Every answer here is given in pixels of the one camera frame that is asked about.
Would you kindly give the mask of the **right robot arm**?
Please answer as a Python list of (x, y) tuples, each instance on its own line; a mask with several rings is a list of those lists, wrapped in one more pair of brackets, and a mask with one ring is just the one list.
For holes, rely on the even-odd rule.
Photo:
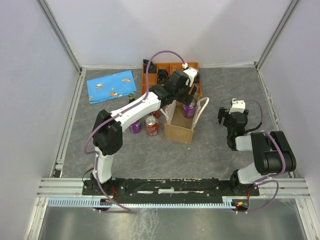
[(217, 122), (227, 129), (226, 143), (232, 151), (252, 152), (253, 162), (235, 170), (229, 189), (236, 196), (271, 177), (296, 170), (297, 161), (283, 131), (249, 132), (249, 110), (220, 107)]

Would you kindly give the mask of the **red cola can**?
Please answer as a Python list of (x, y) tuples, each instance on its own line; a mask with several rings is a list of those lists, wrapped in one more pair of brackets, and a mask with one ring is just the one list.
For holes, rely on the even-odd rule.
[(151, 114), (158, 119), (160, 117), (160, 110), (152, 111)]
[(158, 133), (158, 121), (153, 115), (145, 119), (146, 132), (149, 136), (155, 136)]

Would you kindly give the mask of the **purple Fanta can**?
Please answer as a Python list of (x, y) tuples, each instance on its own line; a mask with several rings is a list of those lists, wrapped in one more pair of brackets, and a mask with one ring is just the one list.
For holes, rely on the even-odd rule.
[(130, 130), (130, 132), (131, 132), (132, 134), (138, 134), (138, 133), (142, 130), (140, 120), (137, 120), (137, 121), (135, 121), (134, 123), (132, 123), (132, 124), (129, 126), (129, 130)]
[(189, 105), (183, 104), (183, 116), (185, 118), (193, 118), (196, 112), (197, 101), (193, 99)]

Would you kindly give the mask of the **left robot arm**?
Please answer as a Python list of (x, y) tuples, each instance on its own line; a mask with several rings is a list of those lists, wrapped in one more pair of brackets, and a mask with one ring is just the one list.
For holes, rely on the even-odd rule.
[(96, 179), (93, 189), (99, 195), (106, 195), (111, 189), (112, 163), (114, 155), (123, 145), (123, 132), (142, 117), (173, 101), (189, 104), (196, 93), (191, 87), (197, 75), (198, 70), (193, 67), (175, 70), (164, 83), (153, 85), (137, 100), (117, 110), (98, 113), (91, 137), (97, 158), (93, 170)]

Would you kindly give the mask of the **green glass bottle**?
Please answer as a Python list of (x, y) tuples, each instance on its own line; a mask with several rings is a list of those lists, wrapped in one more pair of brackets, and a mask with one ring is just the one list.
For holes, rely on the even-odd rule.
[(128, 95), (128, 103), (131, 104), (132, 102), (134, 102), (136, 100), (135, 95), (133, 93), (130, 93)]

